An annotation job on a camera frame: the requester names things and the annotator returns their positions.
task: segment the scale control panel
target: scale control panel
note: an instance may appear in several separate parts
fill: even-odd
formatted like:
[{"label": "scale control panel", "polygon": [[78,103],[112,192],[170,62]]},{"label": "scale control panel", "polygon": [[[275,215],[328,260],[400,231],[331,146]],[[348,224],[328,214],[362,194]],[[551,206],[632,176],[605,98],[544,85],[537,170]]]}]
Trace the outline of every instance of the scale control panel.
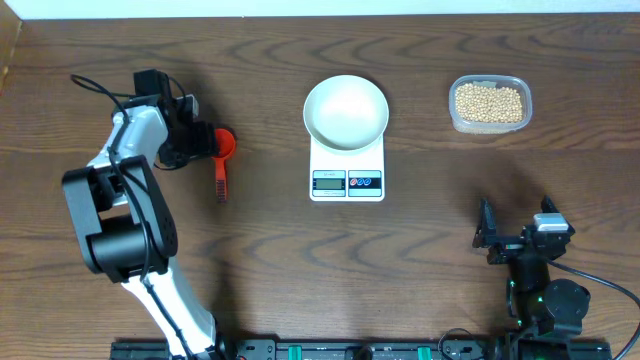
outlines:
[{"label": "scale control panel", "polygon": [[382,197],[380,170],[316,170],[312,181],[313,197]]}]

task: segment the wooden table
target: wooden table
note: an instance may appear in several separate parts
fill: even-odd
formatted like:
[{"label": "wooden table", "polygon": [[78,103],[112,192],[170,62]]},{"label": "wooden table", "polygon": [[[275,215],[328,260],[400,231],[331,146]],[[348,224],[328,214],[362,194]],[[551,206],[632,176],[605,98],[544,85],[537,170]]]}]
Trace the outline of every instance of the wooden table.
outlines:
[{"label": "wooden table", "polygon": [[[517,232],[551,195],[578,231],[561,262],[640,293],[639,49],[630,14],[27,22],[0,97],[0,353],[104,359],[116,338],[161,337],[82,261],[60,179],[102,147],[113,105],[70,73],[132,91],[134,71],[161,69],[237,132],[227,205],[211,161],[156,171],[178,259],[227,333],[423,339],[514,325],[506,267],[471,248],[482,196]],[[529,126],[453,129],[449,87],[478,73],[529,83]],[[336,74],[388,97],[380,204],[308,198],[302,106]],[[552,276],[589,288],[583,335],[619,351],[640,318],[632,302]]]}]

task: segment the container of beans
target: container of beans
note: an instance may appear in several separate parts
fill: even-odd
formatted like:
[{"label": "container of beans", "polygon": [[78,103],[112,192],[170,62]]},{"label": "container of beans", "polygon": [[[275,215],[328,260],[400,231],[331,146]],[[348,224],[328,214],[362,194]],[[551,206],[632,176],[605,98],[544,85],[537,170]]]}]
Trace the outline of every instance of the container of beans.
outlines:
[{"label": "container of beans", "polygon": [[513,76],[467,75],[449,90],[453,127],[468,134],[503,134],[527,126],[533,116],[531,90]]}]

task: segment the brown surface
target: brown surface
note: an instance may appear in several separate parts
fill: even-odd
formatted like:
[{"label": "brown surface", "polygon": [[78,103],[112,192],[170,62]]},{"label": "brown surface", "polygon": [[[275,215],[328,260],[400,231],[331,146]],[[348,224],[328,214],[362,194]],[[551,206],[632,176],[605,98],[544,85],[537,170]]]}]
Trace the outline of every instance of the brown surface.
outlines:
[{"label": "brown surface", "polygon": [[[638,49],[640,15],[29,22],[0,98],[0,353],[103,359],[117,337],[161,335],[82,263],[60,179],[103,145],[113,105],[69,73],[131,91],[133,71],[158,67],[236,130],[229,204],[216,204],[212,162],[156,173],[178,258],[225,330],[436,338],[513,324],[507,269],[471,248],[480,196],[517,231],[550,194],[578,230],[562,262],[640,293]],[[308,199],[302,105],[342,73],[374,79],[390,102],[380,204]],[[473,73],[526,79],[531,124],[457,133],[447,92]],[[593,295],[584,334],[620,350],[638,309],[569,278]]]},{"label": "brown surface", "polygon": [[0,94],[4,77],[9,71],[13,49],[20,34],[20,24],[22,22],[16,14],[4,0],[0,0]]}]

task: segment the red handle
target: red handle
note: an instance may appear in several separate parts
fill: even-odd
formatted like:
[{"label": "red handle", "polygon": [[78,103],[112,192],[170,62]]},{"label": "red handle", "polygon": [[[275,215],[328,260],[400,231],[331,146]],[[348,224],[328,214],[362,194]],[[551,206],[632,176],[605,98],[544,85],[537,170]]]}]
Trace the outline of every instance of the red handle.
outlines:
[{"label": "red handle", "polygon": [[218,195],[218,202],[225,203],[227,202],[228,191],[227,191],[227,172],[225,170],[225,164],[223,159],[216,159],[216,195]]}]

